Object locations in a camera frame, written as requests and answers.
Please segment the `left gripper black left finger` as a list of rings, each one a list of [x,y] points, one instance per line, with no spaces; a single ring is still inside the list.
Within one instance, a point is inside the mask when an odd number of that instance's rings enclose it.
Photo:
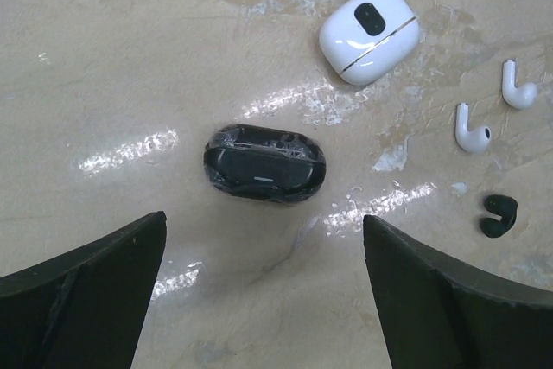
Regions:
[[[166,246],[164,212],[1,279],[3,368],[129,368]]]

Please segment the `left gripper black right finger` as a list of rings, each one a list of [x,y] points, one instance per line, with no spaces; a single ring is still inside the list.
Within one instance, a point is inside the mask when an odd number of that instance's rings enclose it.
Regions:
[[[394,368],[550,368],[552,294],[425,245],[374,215],[365,263]]]

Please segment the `black earbud charging case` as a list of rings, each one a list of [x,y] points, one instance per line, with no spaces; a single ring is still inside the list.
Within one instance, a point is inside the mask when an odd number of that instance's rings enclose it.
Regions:
[[[326,157],[313,139],[250,124],[215,132],[205,146],[203,166],[221,192],[282,204],[310,199],[327,173]]]

